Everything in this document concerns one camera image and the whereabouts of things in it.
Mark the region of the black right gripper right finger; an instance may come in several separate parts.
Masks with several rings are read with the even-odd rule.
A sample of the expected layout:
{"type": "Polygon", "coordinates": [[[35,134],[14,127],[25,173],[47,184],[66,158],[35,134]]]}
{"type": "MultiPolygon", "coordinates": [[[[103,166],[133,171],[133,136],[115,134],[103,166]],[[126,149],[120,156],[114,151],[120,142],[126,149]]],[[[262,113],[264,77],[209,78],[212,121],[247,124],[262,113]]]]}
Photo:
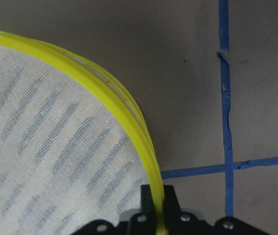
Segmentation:
{"type": "Polygon", "coordinates": [[[178,235],[181,209],[174,187],[172,185],[164,185],[164,195],[164,219],[166,229],[169,235],[178,235]]]}

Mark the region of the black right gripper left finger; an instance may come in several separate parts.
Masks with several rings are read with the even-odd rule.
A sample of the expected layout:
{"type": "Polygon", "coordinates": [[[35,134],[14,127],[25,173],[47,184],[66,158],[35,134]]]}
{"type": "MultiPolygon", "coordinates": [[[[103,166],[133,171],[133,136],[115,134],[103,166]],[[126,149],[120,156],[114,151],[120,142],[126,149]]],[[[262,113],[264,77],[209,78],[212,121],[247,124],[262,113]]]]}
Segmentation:
{"type": "Polygon", "coordinates": [[[140,186],[140,209],[130,217],[127,234],[156,234],[156,214],[149,185],[140,186]]]}

